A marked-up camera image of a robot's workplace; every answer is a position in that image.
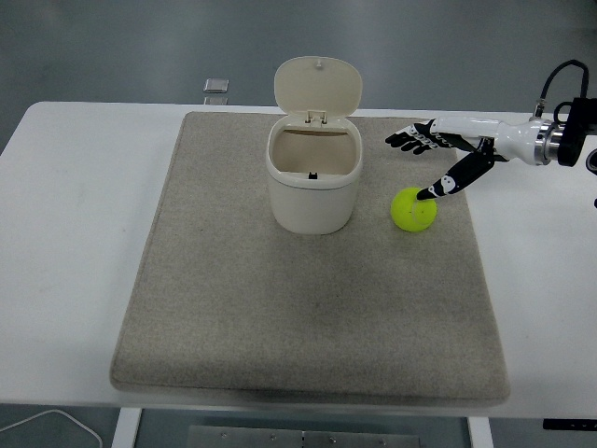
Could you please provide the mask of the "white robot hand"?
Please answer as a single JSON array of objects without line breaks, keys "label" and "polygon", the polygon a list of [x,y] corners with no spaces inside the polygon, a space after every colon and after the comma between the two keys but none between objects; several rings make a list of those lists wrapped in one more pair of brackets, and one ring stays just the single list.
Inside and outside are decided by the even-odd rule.
[{"label": "white robot hand", "polygon": [[437,149],[459,149],[466,155],[446,174],[416,194],[419,201],[455,194],[490,171],[498,161],[519,159],[541,164],[535,141],[541,121],[510,125],[496,119],[444,116],[416,122],[385,139],[403,152],[421,155]]}]

